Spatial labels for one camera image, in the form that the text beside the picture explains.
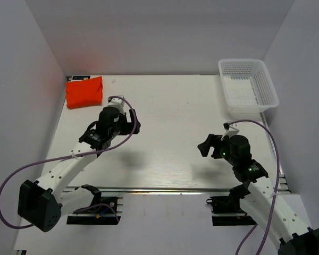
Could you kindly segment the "orange t shirt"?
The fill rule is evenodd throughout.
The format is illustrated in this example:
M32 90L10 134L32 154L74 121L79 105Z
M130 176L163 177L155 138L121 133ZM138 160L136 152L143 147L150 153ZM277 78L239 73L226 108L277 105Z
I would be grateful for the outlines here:
M103 101L103 79L101 76L66 83L66 106L77 109L98 106Z

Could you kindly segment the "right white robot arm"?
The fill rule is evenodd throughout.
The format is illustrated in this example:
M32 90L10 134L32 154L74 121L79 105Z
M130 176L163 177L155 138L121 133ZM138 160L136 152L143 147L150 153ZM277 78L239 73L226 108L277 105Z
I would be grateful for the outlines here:
M230 190L230 207L246 212L265 231L278 254L319 254L319 228L312 229L274 190L264 167L252 158L243 135L214 135L197 146L201 155L224 159L241 185Z

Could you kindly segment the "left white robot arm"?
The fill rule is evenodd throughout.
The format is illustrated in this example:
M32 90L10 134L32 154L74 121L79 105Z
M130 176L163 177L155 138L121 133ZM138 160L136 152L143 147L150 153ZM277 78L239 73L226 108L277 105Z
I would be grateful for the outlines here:
M19 216L41 231L48 232L66 214L98 211L102 206L102 193L97 187L84 184L69 193L64 190L86 166L111 149L115 137L139 133L136 111L130 109L129 114L130 121L119 108L104 107L99 119L92 122L79 138L69 159L60 160L35 181L23 182L19 191Z

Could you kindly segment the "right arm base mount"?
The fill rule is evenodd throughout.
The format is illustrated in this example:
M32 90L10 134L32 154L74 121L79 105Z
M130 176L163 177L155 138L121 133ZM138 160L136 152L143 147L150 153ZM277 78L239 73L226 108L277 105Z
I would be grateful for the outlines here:
M211 207L213 226L254 226L256 222L240 208L240 199L249 194L242 184L231 188L228 195L208 198L206 203Z

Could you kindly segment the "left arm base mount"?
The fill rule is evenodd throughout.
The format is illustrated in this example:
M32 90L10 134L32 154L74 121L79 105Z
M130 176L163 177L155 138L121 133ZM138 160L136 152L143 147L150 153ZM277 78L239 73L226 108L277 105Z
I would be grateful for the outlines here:
M118 225L122 216L123 198L102 195L94 186L81 186L93 195L90 208L84 211L68 214L67 225Z

